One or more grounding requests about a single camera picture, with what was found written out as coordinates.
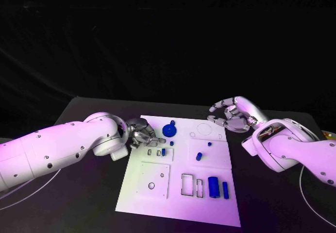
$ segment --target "table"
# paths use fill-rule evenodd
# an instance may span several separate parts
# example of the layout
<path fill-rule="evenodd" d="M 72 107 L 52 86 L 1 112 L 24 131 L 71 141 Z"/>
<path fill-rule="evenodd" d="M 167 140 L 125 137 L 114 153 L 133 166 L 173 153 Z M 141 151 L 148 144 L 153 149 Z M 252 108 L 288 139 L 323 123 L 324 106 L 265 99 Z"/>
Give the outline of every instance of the table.
<path fill-rule="evenodd" d="M 76 97 L 56 121 L 82 121 L 95 112 L 110 112 L 124 120 L 140 115 L 206 119 L 209 106 L 102 100 Z M 323 138 L 313 117 L 306 113 L 264 111 L 270 118 L 291 118 Z M 128 157 L 88 152 L 82 161 L 63 168 L 46 187 L 20 204 L 1 211 L 1 232 L 329 232 L 332 226 L 309 209 L 298 189 L 301 165 L 277 173 L 249 156 L 241 141 L 252 134 L 226 131 L 235 181 L 241 228 L 177 219 L 115 212 Z M 50 179 L 37 178 L 1 206 L 27 196 Z M 317 210 L 333 217 L 336 191 L 306 171 L 303 187 Z"/>

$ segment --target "rectangular slot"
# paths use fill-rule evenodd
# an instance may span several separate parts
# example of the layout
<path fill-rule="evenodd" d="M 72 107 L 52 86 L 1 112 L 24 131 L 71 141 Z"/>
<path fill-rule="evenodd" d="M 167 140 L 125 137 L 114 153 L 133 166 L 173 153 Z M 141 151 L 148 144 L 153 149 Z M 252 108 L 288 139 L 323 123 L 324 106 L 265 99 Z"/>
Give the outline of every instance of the rectangular slot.
<path fill-rule="evenodd" d="M 180 195 L 193 196 L 193 176 L 190 174 L 182 174 Z"/>
<path fill-rule="evenodd" d="M 196 180 L 196 197 L 202 198 L 203 197 L 203 181 L 202 180 Z"/>

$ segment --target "white board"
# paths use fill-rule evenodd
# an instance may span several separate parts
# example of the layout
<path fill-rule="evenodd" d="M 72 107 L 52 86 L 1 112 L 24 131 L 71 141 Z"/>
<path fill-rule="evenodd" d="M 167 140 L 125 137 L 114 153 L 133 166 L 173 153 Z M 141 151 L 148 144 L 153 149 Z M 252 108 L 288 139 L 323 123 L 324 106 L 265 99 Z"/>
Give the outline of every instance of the white board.
<path fill-rule="evenodd" d="M 141 117 L 147 119 L 157 136 L 167 140 L 159 147 L 173 149 L 166 150 L 172 152 L 172 159 L 156 156 L 157 148 L 144 147 L 143 144 L 138 149 L 131 150 L 115 211 L 239 227 L 235 186 L 223 128 L 206 120 L 157 116 Z M 164 125 L 170 124 L 172 120 L 176 123 L 177 133 L 169 138 L 163 136 L 161 129 Z M 151 158 L 146 157 L 148 149 L 151 149 Z M 205 157 L 200 161 L 196 161 L 195 153 L 199 150 L 203 151 Z M 141 164 L 144 163 L 169 166 L 169 171 L 166 171 L 169 177 L 164 176 L 169 178 L 166 198 L 150 198 L 153 192 L 148 189 L 148 182 L 151 179 L 138 180 L 143 171 Z M 156 165 L 148 166 L 151 167 L 151 171 L 147 171 L 148 176 L 160 178 L 157 176 L 159 172 L 161 173 L 160 169 L 154 168 Z M 192 175 L 193 196 L 182 195 L 182 174 Z M 218 199 L 209 197 L 208 177 L 210 176 L 218 177 L 219 180 L 221 198 Z M 200 181 L 196 180 L 202 180 L 202 198 L 196 197 L 196 191 L 200 188 L 196 185 L 197 182 L 200 184 Z M 228 182 L 228 200 L 223 199 L 222 182 Z M 138 187 L 143 187 L 147 194 L 137 194 Z M 159 191 L 157 197 L 163 195 L 163 190 L 160 189 Z"/>

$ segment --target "robotic hand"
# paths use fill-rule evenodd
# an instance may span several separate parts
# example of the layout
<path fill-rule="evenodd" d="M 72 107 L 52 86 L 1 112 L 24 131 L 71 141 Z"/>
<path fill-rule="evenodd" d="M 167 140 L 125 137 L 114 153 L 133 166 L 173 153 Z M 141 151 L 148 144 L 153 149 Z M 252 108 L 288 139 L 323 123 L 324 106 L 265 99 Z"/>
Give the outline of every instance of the robotic hand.
<path fill-rule="evenodd" d="M 277 172 L 300 162 L 321 182 L 336 186 L 336 140 L 319 141 L 313 132 L 291 119 L 270 120 L 241 96 L 215 103 L 209 111 L 222 107 L 228 120 L 215 116 L 208 116 L 208 120 L 236 133 L 252 127 L 252 136 L 241 143 L 251 156 L 258 155 Z"/>
<path fill-rule="evenodd" d="M 128 137 L 134 149 L 141 142 L 151 147 L 166 143 L 146 119 L 125 122 L 101 112 L 0 144 L 0 191 L 76 163 L 89 149 L 97 156 L 111 154 L 114 161 L 125 157 Z"/>

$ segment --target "small blue piece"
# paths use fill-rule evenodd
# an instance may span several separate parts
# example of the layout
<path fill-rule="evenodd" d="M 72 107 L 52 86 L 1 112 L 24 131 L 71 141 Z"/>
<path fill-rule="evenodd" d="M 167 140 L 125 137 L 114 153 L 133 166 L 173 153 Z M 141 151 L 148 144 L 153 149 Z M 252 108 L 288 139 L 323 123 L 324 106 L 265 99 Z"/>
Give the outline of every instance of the small blue piece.
<path fill-rule="evenodd" d="M 229 199 L 229 189 L 228 189 L 228 183 L 222 183 L 222 191 L 223 191 L 223 198 Z"/>
<path fill-rule="evenodd" d="M 218 185 L 218 177 L 212 176 L 208 178 L 209 182 L 209 196 L 210 198 L 219 198 L 219 185 Z"/>
<path fill-rule="evenodd" d="M 200 158 L 202 158 L 202 153 L 199 152 L 199 153 L 197 153 L 197 156 L 196 156 L 196 161 L 199 161 Z"/>
<path fill-rule="evenodd" d="M 163 127 L 163 135 L 166 137 L 173 137 L 176 135 L 174 121 L 172 121 L 170 124 Z"/>

